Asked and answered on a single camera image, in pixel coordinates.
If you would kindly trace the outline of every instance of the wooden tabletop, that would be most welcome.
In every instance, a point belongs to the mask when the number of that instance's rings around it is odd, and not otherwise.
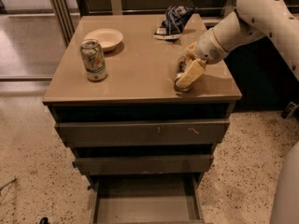
[[[241,93],[224,62],[209,65],[186,93],[174,90],[177,60],[206,27],[192,15],[175,42],[152,37],[163,15],[83,17],[65,51],[44,97],[44,104],[136,104],[238,100]],[[86,78],[80,45],[96,29],[117,29],[123,34],[117,48],[105,54],[108,76],[100,82]]]

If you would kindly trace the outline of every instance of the white plate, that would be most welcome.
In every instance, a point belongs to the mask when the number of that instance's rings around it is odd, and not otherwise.
[[[84,40],[96,39],[100,43],[103,52],[109,52],[122,42],[123,35],[114,29],[98,29],[85,35]]]

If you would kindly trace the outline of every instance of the tile floor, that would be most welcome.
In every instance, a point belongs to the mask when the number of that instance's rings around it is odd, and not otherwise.
[[[44,19],[13,19],[11,24],[10,18],[0,18],[1,48],[5,42],[20,54],[9,57],[11,49],[0,53],[0,76],[16,75],[12,68],[16,66],[19,75],[35,71],[38,64],[40,72],[55,70],[64,44],[55,20]],[[35,24],[49,28],[47,37],[29,31]],[[33,44],[31,51],[22,46],[28,40]],[[35,57],[30,52],[36,53],[44,42],[48,54],[36,56],[37,62],[30,60]],[[48,85],[0,82],[0,186],[17,177],[1,191],[0,223],[32,224],[41,217],[48,217],[51,224],[89,221],[93,192],[87,190],[86,178],[73,168],[73,154],[60,141],[50,112],[42,105]],[[298,140],[296,118],[282,119],[279,111],[233,113],[212,168],[199,187],[206,222],[268,223],[279,171]]]

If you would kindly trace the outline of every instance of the aluminum can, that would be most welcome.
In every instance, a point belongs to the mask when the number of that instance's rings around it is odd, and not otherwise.
[[[100,81],[107,76],[104,52],[95,39],[83,41],[80,47],[82,60],[84,62],[87,79]]]

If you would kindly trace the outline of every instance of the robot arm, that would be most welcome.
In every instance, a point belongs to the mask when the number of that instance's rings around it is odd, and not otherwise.
[[[176,90],[189,90],[204,74],[207,64],[218,63],[237,47],[265,36],[299,80],[299,21],[284,1],[237,0],[236,11],[237,14],[232,12],[188,47],[187,54],[191,54],[192,61],[178,72]]]

